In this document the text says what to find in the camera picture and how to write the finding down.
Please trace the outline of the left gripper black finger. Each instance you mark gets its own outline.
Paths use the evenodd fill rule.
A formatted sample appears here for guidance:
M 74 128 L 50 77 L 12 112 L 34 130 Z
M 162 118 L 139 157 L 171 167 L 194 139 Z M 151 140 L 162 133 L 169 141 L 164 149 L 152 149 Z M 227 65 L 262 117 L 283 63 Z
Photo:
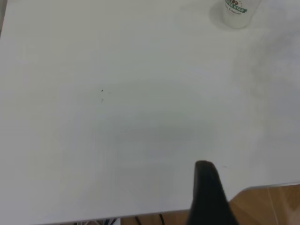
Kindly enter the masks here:
M 199 160 L 195 163 L 193 200 L 188 225 L 237 225 L 214 164 Z

